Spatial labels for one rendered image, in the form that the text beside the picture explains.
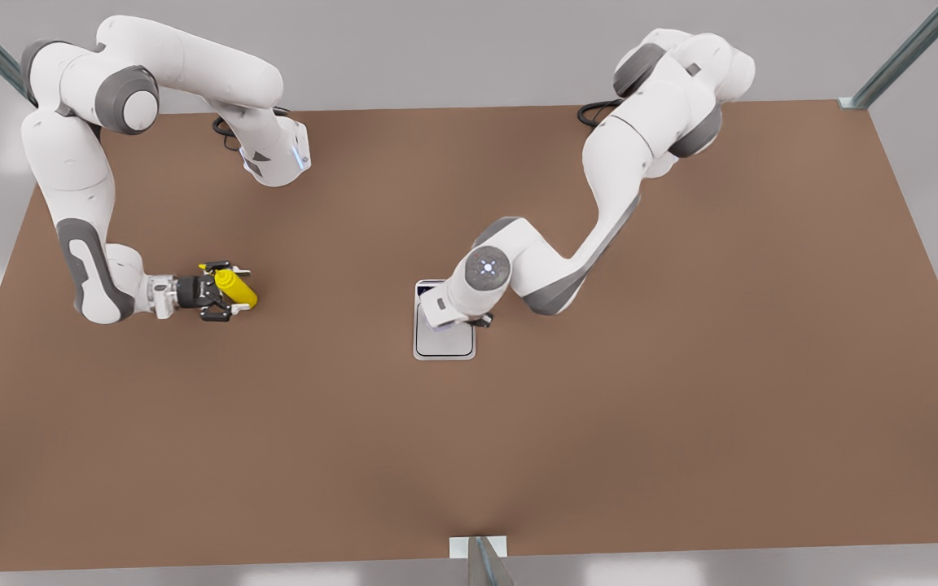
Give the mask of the silver digital kitchen scale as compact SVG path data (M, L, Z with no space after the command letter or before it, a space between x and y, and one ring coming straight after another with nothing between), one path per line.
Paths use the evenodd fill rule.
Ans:
M420 361L468 361L476 355L476 333L467 323L433 330L422 312L421 294L440 285L439 279L417 281L414 285L414 327L412 353Z

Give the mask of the yellow sauce bottle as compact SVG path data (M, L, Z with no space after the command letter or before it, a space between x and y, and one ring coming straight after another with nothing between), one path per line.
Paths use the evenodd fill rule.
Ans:
M219 291L231 301L232 304L250 304L256 307L258 297L250 286L239 276L230 271L219 272L213 277Z

